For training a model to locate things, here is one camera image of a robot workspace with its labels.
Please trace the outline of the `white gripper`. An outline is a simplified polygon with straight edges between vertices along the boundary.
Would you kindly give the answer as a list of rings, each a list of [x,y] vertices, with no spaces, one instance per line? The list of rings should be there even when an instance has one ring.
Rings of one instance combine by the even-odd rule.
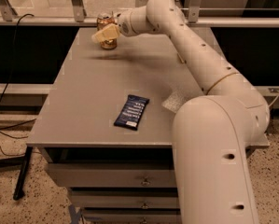
[[[125,36],[137,36],[148,34],[152,31],[152,25],[146,17],[145,7],[136,7],[122,12],[118,17],[118,25],[109,23],[91,36],[94,43],[113,40],[122,33]]]

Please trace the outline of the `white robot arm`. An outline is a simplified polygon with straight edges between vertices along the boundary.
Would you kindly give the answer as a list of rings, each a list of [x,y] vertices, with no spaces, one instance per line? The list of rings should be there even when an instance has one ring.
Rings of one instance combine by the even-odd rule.
[[[269,106],[254,86],[185,23],[172,0],[148,0],[92,36],[167,35],[202,89],[173,123],[182,224],[259,224],[245,150],[264,139]]]

